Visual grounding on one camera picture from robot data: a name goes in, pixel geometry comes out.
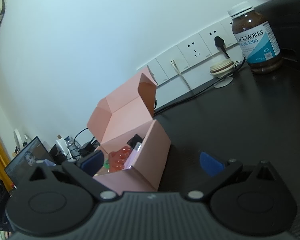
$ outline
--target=white bottle cap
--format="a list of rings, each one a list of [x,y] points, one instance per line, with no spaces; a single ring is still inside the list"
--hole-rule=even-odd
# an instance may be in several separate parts
[[[235,5],[235,6],[233,6],[228,11],[228,14],[232,18],[236,18],[236,17],[239,17],[239,16],[243,15],[244,13],[247,13],[247,12],[250,12],[250,11],[253,11],[253,10],[254,10],[254,8],[251,5],[251,3],[248,2],[248,1],[245,1],[245,2],[242,2],[242,3],[239,3],[239,4]]]

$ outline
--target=circular pad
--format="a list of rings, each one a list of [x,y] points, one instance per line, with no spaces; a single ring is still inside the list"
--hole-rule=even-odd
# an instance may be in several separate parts
[[[93,199],[83,188],[42,179],[21,185],[8,201],[6,213],[13,229],[42,237],[75,229],[92,208]]]
[[[297,213],[296,202],[287,189],[262,179],[219,189],[212,196],[210,207],[224,226],[250,236],[289,230]]]

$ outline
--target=blackmores label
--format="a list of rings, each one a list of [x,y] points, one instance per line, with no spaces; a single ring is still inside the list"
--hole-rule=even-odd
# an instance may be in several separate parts
[[[260,63],[280,52],[277,40],[268,22],[234,35],[248,63]]]

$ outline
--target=round white stand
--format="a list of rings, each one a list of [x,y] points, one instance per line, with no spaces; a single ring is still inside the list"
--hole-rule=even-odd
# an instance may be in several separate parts
[[[216,84],[214,84],[215,88],[221,88],[221,87],[225,87],[226,85],[229,85],[233,80],[233,77],[227,77],[225,78],[223,81],[220,81]]]

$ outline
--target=black power plug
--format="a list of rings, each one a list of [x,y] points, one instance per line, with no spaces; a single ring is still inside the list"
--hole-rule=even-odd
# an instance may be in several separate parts
[[[94,152],[99,145],[100,145],[100,143],[97,140],[95,140],[93,143],[87,142],[81,147],[81,149],[79,150],[79,153],[80,153],[80,155],[85,157],[86,155]]]
[[[216,47],[220,48],[223,51],[227,58],[230,58],[228,53],[226,52],[225,41],[221,37],[216,36],[214,38],[214,44],[216,45]]]

